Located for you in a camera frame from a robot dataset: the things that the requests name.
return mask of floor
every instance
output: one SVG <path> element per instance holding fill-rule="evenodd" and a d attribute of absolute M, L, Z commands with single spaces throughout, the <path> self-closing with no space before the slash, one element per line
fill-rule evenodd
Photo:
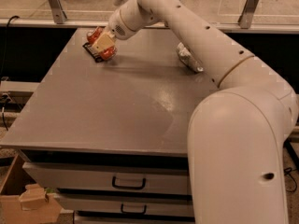
<path fill-rule="evenodd" d="M 30 19 L 51 19 L 50 6 L 47 0 L 0 0 L 0 18 L 9 18 L 19 15 Z M 203 16 L 210 22 L 236 23 L 246 0 L 183 0 L 184 4 L 198 15 Z M 115 10 L 112 0 L 61 0 L 62 7 L 68 19 L 107 21 Z M 254 22 L 299 24 L 299 0 L 261 0 L 257 7 Z M 10 126 L 18 111 L 6 112 L 7 126 Z M 6 134 L 6 128 L 0 121 L 0 138 Z M 293 147 L 299 154 L 299 144 Z M 1 149 L 0 156 L 14 155 L 14 150 Z M 284 150 L 285 168 L 295 168 L 289 154 Z M 0 167 L 0 184 L 2 183 L 8 167 Z M 299 173 L 292 172 L 292 177 L 298 183 Z M 286 190 L 289 208 L 290 224 L 299 223 L 299 190 L 295 188 L 294 180 L 286 175 Z M 67 224 L 69 214 L 63 213 L 57 223 Z"/>

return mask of metal bracket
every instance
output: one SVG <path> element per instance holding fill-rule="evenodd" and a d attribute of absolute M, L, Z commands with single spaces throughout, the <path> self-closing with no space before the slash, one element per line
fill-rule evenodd
<path fill-rule="evenodd" d="M 250 28 L 250 26 L 252 24 L 254 12 L 255 12 L 256 7 L 258 6 L 259 1 L 260 0 L 247 0 L 246 1 L 242 15 L 238 20 L 241 28 L 244 28 L 244 29 Z"/>
<path fill-rule="evenodd" d="M 50 3 L 50 7 L 52 10 L 54 22 L 57 24 L 64 23 L 67 17 L 63 11 L 60 0 L 48 0 L 48 1 Z"/>

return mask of drawer handle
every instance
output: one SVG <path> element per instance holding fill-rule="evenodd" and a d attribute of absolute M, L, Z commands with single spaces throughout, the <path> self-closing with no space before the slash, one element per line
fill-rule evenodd
<path fill-rule="evenodd" d="M 144 187 L 146 187 L 146 178 L 142 179 L 142 184 L 139 187 L 130 187 L 130 186 L 121 186 L 116 184 L 116 176 L 113 176 L 112 179 L 112 187 L 115 189 L 129 189 L 129 190 L 142 190 Z"/>
<path fill-rule="evenodd" d="M 147 212 L 147 206 L 144 205 L 143 210 L 141 212 L 128 212 L 128 211 L 124 211 L 124 204 L 121 205 L 121 212 L 124 214 L 135 214 L 135 215 L 144 215 Z"/>

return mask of desk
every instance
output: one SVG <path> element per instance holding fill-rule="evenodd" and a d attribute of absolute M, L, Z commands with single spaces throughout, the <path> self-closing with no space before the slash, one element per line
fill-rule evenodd
<path fill-rule="evenodd" d="M 105 63 L 82 47 L 87 31 L 75 32 L 0 146 L 18 149 L 24 169 L 58 189 L 64 208 L 111 214 L 121 196 L 120 215 L 193 222 L 188 124 L 217 88 L 178 60 L 169 30 L 118 41 Z M 131 200 L 139 205 L 123 206 Z"/>

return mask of screw hole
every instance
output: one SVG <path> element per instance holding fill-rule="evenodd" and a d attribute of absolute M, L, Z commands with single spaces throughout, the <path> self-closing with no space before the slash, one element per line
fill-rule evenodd
<path fill-rule="evenodd" d="M 267 180 L 267 181 L 272 180 L 273 178 L 274 178 L 274 174 L 273 173 L 268 173 L 268 174 L 264 174 L 263 175 L 263 179 Z"/>

